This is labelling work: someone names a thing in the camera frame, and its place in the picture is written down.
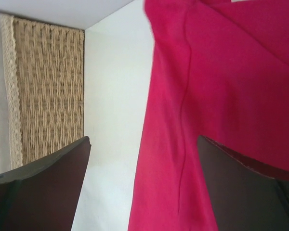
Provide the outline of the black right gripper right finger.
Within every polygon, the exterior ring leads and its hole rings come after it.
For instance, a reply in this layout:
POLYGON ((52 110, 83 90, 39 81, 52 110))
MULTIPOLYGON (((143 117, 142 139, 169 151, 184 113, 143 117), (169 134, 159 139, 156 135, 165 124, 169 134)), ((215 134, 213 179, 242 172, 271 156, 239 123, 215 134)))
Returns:
POLYGON ((289 231, 289 171, 197 139, 218 230, 289 231))

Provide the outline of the magenta pink t shirt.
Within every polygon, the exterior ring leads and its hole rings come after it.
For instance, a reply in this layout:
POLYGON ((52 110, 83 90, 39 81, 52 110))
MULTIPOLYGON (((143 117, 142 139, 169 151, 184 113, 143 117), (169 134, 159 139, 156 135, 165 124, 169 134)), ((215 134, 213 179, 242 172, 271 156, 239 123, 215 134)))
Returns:
POLYGON ((289 171, 289 0, 147 0, 131 231, 215 231, 199 136, 289 171))

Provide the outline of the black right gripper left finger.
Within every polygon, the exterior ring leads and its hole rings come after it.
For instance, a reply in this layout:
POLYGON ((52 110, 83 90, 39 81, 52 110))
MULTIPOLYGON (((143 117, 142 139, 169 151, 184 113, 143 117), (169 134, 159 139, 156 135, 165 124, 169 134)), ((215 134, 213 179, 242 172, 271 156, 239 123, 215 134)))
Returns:
POLYGON ((69 231, 87 169, 85 136, 61 150, 0 174, 0 231, 69 231))

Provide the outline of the wicker basket with liner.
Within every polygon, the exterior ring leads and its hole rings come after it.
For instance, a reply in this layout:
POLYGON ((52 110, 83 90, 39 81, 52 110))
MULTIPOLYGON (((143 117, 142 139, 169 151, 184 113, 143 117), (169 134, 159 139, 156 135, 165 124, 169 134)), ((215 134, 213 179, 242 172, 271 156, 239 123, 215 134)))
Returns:
POLYGON ((0 173, 84 134, 80 29, 0 13, 0 173))

